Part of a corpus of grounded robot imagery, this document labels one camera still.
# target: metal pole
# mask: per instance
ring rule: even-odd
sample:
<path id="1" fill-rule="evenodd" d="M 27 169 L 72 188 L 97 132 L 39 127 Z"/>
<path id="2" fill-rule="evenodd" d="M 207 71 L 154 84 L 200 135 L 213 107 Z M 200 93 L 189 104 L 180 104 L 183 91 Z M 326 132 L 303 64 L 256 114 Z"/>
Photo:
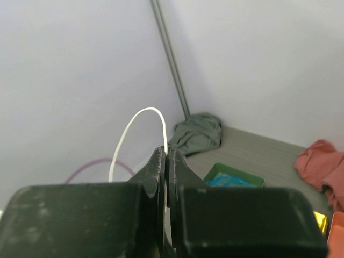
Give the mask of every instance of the metal pole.
<path id="1" fill-rule="evenodd" d="M 178 66 L 176 63 L 176 58 L 175 58 L 174 53 L 173 53 L 173 49 L 172 49 L 170 38 L 169 38 L 169 35 L 167 32 L 166 24 L 164 22 L 164 18 L 163 18 L 160 4 L 159 4 L 159 0 L 150 0 L 150 1 L 152 3 L 155 20 L 156 20 L 157 26 L 159 28 L 161 40 L 163 43 L 163 47 L 165 49 L 166 57 L 167 57 L 167 60 L 168 60 L 169 66 L 170 66 L 170 70 L 171 70 L 171 73 L 173 76 L 175 87 L 176 87 L 177 92 L 178 92 L 179 100 L 181 102 L 185 118 L 187 118 L 190 116 L 188 102 L 187 102 L 187 99 L 185 97 L 182 80 L 181 80 L 181 77 L 179 75 L 179 69 L 178 69 Z"/>

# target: orange object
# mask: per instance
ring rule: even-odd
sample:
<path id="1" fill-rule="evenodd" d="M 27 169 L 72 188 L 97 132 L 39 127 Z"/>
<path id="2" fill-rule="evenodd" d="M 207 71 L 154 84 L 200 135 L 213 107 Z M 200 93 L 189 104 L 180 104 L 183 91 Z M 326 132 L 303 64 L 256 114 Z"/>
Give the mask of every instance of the orange object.
<path id="1" fill-rule="evenodd" d="M 344 212 L 335 212 L 332 218 L 327 245 L 327 258 L 344 258 Z"/>
<path id="2" fill-rule="evenodd" d="M 294 167 L 308 184 L 325 190 L 334 211 L 344 211 L 344 152 L 329 141 L 318 140 L 298 155 Z"/>

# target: gray floor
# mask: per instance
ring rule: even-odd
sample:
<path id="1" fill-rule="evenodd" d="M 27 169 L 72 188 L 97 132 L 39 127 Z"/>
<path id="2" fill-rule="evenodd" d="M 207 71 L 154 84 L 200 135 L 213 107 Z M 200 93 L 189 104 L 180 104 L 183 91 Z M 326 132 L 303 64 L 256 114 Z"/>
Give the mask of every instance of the gray floor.
<path id="1" fill-rule="evenodd" d="M 326 196 L 302 181 L 293 168 L 302 150 L 303 147 L 224 127 L 222 146 L 187 158 L 187 164 L 200 178 L 204 178 L 216 162 L 221 162 L 263 177 L 267 187 L 295 188 L 308 198 L 314 210 L 330 220 L 333 212 Z"/>

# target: white cable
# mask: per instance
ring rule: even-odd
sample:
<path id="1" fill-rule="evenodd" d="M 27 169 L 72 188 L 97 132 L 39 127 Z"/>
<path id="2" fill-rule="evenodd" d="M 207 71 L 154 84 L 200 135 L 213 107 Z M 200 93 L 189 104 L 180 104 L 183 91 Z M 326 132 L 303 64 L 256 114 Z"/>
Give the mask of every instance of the white cable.
<path id="1" fill-rule="evenodd" d="M 139 112 L 137 112 L 135 114 L 135 116 L 130 120 L 129 124 L 127 125 L 127 127 L 124 129 L 124 132 L 122 134 L 122 136 L 120 137 L 119 139 L 119 142 L 118 142 L 118 145 L 117 145 L 117 148 L 113 154 L 113 158 L 112 158 L 112 162 L 111 162 L 111 165 L 110 165 L 110 170 L 109 170 L 109 182 L 112 182 L 113 180 L 113 171 L 114 171 L 114 164 L 116 162 L 116 159 L 117 159 L 117 156 L 118 156 L 118 152 L 119 152 L 119 149 L 123 143 L 123 140 L 125 138 L 125 135 L 127 134 L 127 131 L 129 129 L 129 127 L 131 126 L 131 124 L 133 123 L 133 121 L 135 120 L 135 118 L 142 112 L 144 111 L 147 111 L 147 110 L 153 110 L 155 111 L 159 116 L 160 116 L 160 119 L 161 119 L 161 122 L 162 122 L 162 134 L 163 134 L 163 146 L 164 146 L 164 150 L 165 150 L 165 153 L 167 155 L 168 153 L 168 148 L 167 148 L 167 136 L 166 136 L 166 123 L 165 123 L 165 119 L 163 118 L 163 115 L 162 113 L 160 112 L 159 109 L 156 109 L 155 107 L 147 107 L 145 109 L 142 109 L 140 110 Z"/>

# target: gray fabric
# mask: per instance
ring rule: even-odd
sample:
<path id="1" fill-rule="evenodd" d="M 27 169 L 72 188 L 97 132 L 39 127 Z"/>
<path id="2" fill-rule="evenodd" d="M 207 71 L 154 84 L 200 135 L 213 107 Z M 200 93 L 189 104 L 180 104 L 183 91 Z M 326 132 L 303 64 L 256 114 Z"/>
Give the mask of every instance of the gray fabric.
<path id="1" fill-rule="evenodd" d="M 221 144 L 220 119 L 209 113 L 192 114 L 176 124 L 169 146 L 184 155 L 216 149 Z"/>

